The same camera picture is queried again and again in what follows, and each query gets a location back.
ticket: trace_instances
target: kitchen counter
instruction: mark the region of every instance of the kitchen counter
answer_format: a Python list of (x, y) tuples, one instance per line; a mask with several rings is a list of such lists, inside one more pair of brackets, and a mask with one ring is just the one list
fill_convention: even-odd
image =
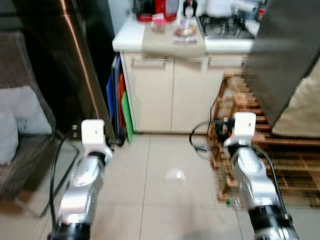
[[(130, 15), (112, 41), (115, 52), (141, 52), (145, 23)], [(210, 53), (249, 53), (254, 39), (206, 39), (205, 50)]]

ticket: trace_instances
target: white cabinet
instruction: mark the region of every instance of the white cabinet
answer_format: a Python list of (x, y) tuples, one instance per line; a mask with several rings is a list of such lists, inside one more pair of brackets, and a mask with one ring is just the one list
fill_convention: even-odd
[(174, 61), (124, 54), (133, 127), (137, 132), (170, 132)]
[[(176, 60), (171, 131), (190, 133), (197, 124), (208, 121), (224, 73), (241, 71), (245, 58), (245, 55), (214, 54), (201, 59)], [(206, 130), (204, 126), (198, 132)]]

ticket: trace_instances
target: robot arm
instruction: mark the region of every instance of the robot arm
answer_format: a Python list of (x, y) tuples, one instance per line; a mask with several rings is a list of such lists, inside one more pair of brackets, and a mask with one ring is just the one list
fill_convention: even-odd
[(83, 121), (81, 133), (84, 154), (62, 196), (51, 240), (90, 239), (105, 165), (113, 152), (105, 142), (103, 120)]
[(234, 115), (233, 133), (224, 142), (250, 215), (255, 239), (298, 240), (291, 217), (282, 209), (281, 196), (268, 178), (264, 163), (251, 147), (255, 127), (254, 113), (237, 112)]

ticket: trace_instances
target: stainless steel refrigerator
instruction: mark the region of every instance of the stainless steel refrigerator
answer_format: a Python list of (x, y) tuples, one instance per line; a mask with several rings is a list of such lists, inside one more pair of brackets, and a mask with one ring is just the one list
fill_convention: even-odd
[(101, 118), (114, 138), (104, 95), (115, 56), (108, 1), (0, 1), (0, 31), (17, 30), (57, 127), (79, 138), (82, 120)]
[(320, 55), (320, 1), (270, 0), (244, 77), (271, 127)]

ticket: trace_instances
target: white pot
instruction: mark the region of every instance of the white pot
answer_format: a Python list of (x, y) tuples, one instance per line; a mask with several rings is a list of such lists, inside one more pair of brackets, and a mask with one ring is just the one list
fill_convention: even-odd
[(213, 18), (229, 18), (233, 14), (231, 0), (207, 0), (206, 14)]

